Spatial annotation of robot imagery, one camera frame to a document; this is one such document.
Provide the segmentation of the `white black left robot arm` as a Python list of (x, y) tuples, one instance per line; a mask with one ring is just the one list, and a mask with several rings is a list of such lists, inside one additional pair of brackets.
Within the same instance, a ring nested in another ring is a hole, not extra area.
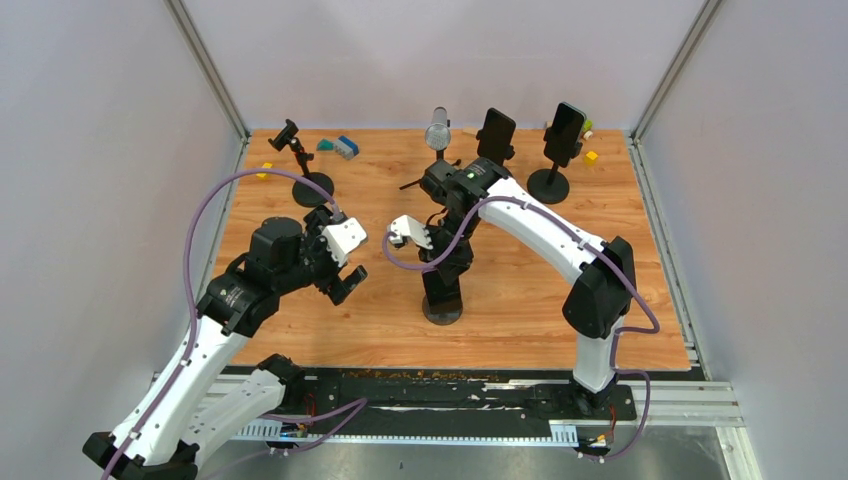
[(218, 375), (244, 348), (281, 298), (313, 286), (341, 304), (367, 276), (339, 273), (367, 233), (355, 218), (314, 208), (303, 221), (270, 217), (249, 248), (213, 278), (194, 307), (198, 314), (179, 348), (135, 409), (112, 431), (95, 432), (82, 447), (105, 477), (194, 479), (203, 464), (241, 428), (275, 408), (298, 411), (305, 372), (273, 354), (240, 386), (199, 407)]

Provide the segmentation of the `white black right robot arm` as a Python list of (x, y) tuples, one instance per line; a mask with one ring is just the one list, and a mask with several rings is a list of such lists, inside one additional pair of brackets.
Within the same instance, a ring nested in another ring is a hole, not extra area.
[(421, 189), (443, 206), (444, 217), (425, 228), (430, 245), (419, 250), (423, 262), (435, 262), (422, 275), (422, 310), (437, 325), (450, 325), (463, 310), (460, 277), (473, 260), (470, 238), (485, 221), (512, 235), (543, 258), (571, 289), (562, 307), (577, 334), (571, 403), (584, 417), (596, 417), (611, 403), (617, 374), (611, 366), (614, 332), (624, 323), (636, 286), (632, 246), (582, 231), (537, 202), (490, 160), (478, 158), (466, 168), (444, 160), (431, 164)]

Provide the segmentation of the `grey round stand base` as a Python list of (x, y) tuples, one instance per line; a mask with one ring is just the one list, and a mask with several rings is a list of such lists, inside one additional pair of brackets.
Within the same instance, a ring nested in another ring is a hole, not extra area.
[(461, 296), (436, 300), (424, 296), (422, 300), (423, 314), (434, 325), (447, 326), (455, 323), (462, 316), (463, 309)]

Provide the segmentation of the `black teal-edged smartphone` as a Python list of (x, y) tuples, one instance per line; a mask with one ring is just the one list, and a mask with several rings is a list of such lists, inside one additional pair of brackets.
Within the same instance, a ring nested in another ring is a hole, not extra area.
[(565, 168), (579, 153), (586, 120), (584, 112), (566, 102), (560, 102), (543, 137), (544, 156), (557, 166)]

